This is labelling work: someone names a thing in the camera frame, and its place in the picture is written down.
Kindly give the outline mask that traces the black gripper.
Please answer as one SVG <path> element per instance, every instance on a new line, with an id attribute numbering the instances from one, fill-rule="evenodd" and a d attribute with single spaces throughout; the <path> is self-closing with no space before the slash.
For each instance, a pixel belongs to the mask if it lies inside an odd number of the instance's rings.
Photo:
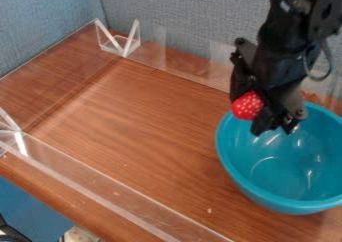
<path id="1" fill-rule="evenodd" d="M 282 53 L 256 44 L 246 38 L 236 40 L 232 54 L 234 64 L 230 79 L 230 100 L 236 101 L 246 92 L 256 91 L 264 107 L 253 118 L 250 132 L 261 136 L 282 128 L 290 134 L 300 120 L 309 116 L 301 95 L 301 84 L 309 77 L 321 46 L 310 44 L 300 52 Z"/>

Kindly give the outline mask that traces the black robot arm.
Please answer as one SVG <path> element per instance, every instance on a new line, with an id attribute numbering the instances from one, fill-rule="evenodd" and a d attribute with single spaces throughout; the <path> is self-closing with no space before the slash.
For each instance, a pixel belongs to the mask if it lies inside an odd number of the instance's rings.
<path id="1" fill-rule="evenodd" d="M 313 67 L 321 56 L 334 62 L 328 38 L 341 29 L 342 0 L 270 0 L 258 42 L 236 39 L 230 101 L 258 97 L 261 107 L 248 117 L 254 135 L 278 128 L 290 133 L 308 118 L 301 84 L 330 76 L 316 74 Z"/>

